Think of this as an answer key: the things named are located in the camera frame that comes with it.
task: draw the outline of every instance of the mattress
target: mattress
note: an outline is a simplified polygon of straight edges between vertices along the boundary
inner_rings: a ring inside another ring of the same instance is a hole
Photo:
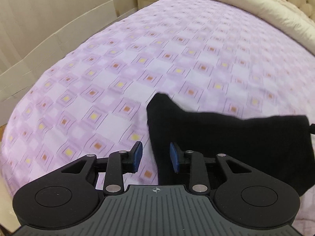
[[[40,77],[6,127],[3,178],[14,195],[83,155],[108,157],[142,141],[139,172],[125,174],[125,186],[157,184],[145,110],[155,93],[188,111],[244,119],[306,114],[315,122],[314,61],[283,32],[236,7],[157,1],[95,34]],[[97,187],[103,182],[100,175]],[[305,196],[295,225],[311,235],[314,189]]]

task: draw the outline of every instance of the wooden floor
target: wooden floor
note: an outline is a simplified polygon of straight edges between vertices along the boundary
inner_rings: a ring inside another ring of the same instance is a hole
[[[4,132],[5,127],[6,127],[6,125],[3,125],[0,127],[0,141],[2,141],[2,136],[3,136],[3,132]]]

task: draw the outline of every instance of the crosshair symbol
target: crosshair symbol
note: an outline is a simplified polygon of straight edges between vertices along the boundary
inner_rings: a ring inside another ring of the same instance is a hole
[[[155,187],[153,190],[151,190],[151,191],[154,191],[156,194],[159,192],[159,191],[161,191],[161,189],[160,188],[157,188],[157,187]]]

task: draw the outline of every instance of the triangular cutout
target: triangular cutout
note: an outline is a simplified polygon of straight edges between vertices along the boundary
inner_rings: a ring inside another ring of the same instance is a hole
[[[65,168],[63,171],[61,171],[61,173],[79,174],[85,164],[86,164],[86,160],[81,160],[79,162],[76,162],[72,166]]]
[[[251,171],[247,168],[242,167],[241,165],[228,160],[226,161],[227,165],[230,167],[230,169],[232,170],[232,172],[234,174],[240,174],[240,173],[250,173]]]

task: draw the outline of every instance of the beige blanket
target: beige blanket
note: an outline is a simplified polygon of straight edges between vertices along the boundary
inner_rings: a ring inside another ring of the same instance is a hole
[[[260,17],[315,55],[315,23],[285,0],[217,0]]]

